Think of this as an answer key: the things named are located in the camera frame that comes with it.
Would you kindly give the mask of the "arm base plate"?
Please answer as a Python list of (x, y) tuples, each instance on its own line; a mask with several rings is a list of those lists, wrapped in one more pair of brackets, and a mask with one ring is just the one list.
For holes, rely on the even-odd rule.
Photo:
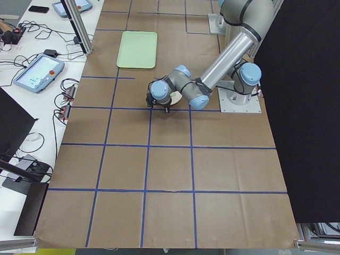
[(256, 86), (251, 86), (252, 92), (250, 94), (241, 95), (234, 91), (234, 83), (234, 81), (224, 80), (217, 83), (220, 112), (261, 114)]
[(211, 35), (226, 35), (226, 22), (220, 14), (208, 14), (208, 23)]

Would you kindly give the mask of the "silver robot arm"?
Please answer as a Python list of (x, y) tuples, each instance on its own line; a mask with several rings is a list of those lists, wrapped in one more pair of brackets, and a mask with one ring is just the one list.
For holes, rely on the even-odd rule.
[(184, 65), (174, 68), (171, 73), (151, 81), (148, 85), (146, 102), (149, 108), (155, 105), (169, 112), (171, 94), (179, 92), (194, 109), (207, 106), (214, 87), (226, 76), (236, 78), (233, 88), (228, 89), (230, 102), (245, 105), (254, 95), (262, 71), (254, 63), (243, 61), (243, 56), (255, 44), (262, 41), (274, 19), (272, 1), (219, 1), (219, 18), (224, 23), (240, 27), (238, 34), (228, 43), (223, 52), (195, 80)]

